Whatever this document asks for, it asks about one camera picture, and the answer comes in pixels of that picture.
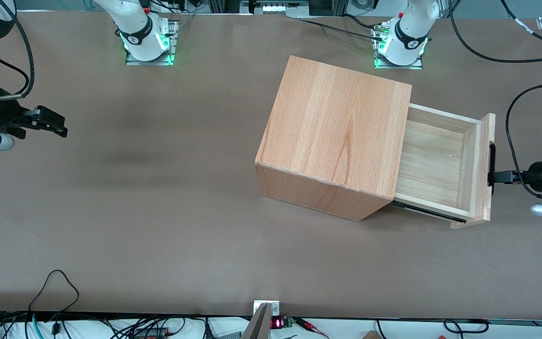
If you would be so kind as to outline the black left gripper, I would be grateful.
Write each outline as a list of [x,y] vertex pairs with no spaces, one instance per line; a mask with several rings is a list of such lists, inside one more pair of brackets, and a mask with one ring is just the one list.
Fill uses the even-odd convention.
[[488,173],[488,184],[519,184],[525,183],[532,190],[542,193],[542,161],[530,165],[527,171],[493,171]]

